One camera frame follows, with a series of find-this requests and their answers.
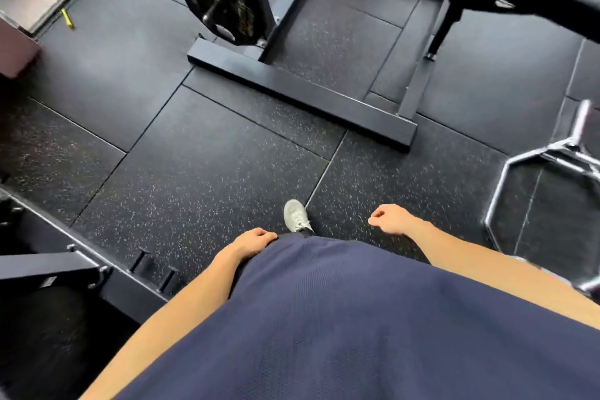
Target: person's left hand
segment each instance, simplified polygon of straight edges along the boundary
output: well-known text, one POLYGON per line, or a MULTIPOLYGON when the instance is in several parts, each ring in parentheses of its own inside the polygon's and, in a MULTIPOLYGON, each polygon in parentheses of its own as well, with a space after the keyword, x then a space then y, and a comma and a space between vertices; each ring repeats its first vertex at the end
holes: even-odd
POLYGON ((234 251, 240 259, 244 260, 262 252, 269 242, 276 238, 277 235, 274 232, 267 232, 262 228, 255 228, 238 236, 227 246, 227 248, 234 251))

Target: person's left arm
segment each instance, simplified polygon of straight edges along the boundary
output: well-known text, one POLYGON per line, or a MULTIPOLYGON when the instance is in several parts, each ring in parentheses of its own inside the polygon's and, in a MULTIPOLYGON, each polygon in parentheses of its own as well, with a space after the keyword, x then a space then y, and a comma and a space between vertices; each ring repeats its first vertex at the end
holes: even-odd
POLYGON ((79 400, 109 400, 162 353, 223 305, 239 263, 275 240, 274 232, 255 228, 217 253, 211 265, 152 315, 117 352, 79 400))

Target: black pants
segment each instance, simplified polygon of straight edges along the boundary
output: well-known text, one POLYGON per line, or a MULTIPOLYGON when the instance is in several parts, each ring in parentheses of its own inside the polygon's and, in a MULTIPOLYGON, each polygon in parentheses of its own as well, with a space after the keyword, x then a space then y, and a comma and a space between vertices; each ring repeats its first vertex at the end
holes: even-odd
MULTIPOLYGON (((276 240, 280 240, 281 238, 284 238, 284 237, 289 237, 292 234, 302 234, 304 236, 304 238, 316 236, 316 234, 314 233, 314 231, 312 229, 303 228, 303 229, 300 229, 300 231, 298 231, 298 232, 284 232, 282 234, 278 234, 279 237, 276 238, 273 242, 275 242, 276 240)), ((247 260, 243 260, 242 262, 239 263, 239 266, 237 267, 237 269, 235 271, 235 275, 233 275, 233 283, 231 285, 231 291, 229 291, 229 297, 231 297, 231 293, 233 292, 233 289, 238 284, 239 278, 242 276, 244 269, 246 268, 246 266, 248 265, 248 262, 250 262, 251 259, 252 258, 248 258, 247 260)))

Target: shoe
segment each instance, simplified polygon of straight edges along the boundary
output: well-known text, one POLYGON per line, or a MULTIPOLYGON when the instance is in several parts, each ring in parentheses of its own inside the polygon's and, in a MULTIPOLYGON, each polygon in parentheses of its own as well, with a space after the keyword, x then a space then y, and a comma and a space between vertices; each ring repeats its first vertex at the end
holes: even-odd
POLYGON ((283 206, 283 219, 286 222, 287 229, 293 233, 297 233, 303 228, 313 230, 308 221, 306 209, 297 199, 290 199, 283 206))

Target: navy blue shirt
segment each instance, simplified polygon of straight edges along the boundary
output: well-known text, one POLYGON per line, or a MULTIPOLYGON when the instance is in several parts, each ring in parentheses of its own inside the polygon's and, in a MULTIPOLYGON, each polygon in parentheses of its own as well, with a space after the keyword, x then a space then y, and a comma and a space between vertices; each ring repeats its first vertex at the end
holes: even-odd
POLYGON ((597 400, 600 332, 371 245, 294 234, 116 398, 597 400))

